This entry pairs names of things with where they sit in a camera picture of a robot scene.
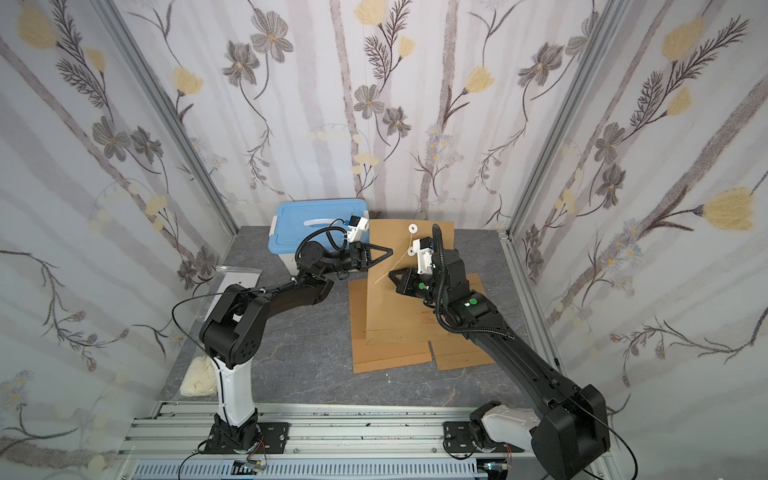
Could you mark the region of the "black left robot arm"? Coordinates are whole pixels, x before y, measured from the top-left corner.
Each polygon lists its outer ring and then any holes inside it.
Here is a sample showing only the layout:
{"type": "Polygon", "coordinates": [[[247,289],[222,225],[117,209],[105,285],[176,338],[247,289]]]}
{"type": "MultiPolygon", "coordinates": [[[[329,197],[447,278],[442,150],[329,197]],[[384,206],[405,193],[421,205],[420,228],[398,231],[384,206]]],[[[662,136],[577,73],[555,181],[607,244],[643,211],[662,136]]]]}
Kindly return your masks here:
{"type": "Polygon", "coordinates": [[[299,243],[294,255],[298,272],[287,283],[268,288],[231,284],[211,295],[215,303],[196,345],[213,362],[218,410],[199,446],[202,454],[250,454],[264,438],[252,395],[251,361],[267,321],[324,301],[334,285],[328,272],[366,272],[392,255],[391,248],[365,243],[351,228],[331,224],[299,243]]]}

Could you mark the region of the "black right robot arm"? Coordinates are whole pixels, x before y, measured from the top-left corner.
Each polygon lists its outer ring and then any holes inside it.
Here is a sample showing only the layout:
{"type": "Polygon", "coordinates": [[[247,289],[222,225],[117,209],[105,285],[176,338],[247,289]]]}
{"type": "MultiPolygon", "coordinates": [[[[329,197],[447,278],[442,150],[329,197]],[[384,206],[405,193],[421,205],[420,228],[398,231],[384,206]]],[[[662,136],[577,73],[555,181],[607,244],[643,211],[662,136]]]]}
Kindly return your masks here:
{"type": "Polygon", "coordinates": [[[470,440],[451,433],[443,441],[445,451],[470,457],[477,451],[519,449],[532,452],[553,479],[585,472],[619,436],[608,423],[603,395],[592,385],[578,386],[547,363],[491,300],[471,288],[459,252],[445,247],[439,225],[433,225],[427,244],[429,272],[406,267],[389,273],[397,293],[422,299],[444,330],[488,354],[527,393],[535,414],[529,418],[498,401],[487,402],[469,416],[470,440]]]}

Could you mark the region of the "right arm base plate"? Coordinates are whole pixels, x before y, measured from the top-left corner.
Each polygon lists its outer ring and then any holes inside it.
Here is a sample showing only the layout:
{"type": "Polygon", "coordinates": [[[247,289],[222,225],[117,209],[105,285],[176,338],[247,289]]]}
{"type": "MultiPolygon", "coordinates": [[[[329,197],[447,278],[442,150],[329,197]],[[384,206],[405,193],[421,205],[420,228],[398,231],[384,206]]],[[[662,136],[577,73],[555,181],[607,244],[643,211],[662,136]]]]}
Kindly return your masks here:
{"type": "Polygon", "coordinates": [[[490,439],[478,422],[447,421],[442,425],[443,448],[454,456],[480,453],[522,453],[523,449],[490,439]]]}

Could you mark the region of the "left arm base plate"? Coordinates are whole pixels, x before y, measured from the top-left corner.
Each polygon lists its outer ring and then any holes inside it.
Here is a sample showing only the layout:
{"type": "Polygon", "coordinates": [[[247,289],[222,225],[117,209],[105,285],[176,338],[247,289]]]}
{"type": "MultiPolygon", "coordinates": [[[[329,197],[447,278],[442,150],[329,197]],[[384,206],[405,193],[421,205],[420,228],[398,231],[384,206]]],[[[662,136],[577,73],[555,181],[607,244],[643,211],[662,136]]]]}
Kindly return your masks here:
{"type": "Polygon", "coordinates": [[[246,454],[258,450],[267,454],[283,454],[289,439],[287,422],[254,423],[233,427],[216,423],[201,447],[203,454],[246,454]]]}

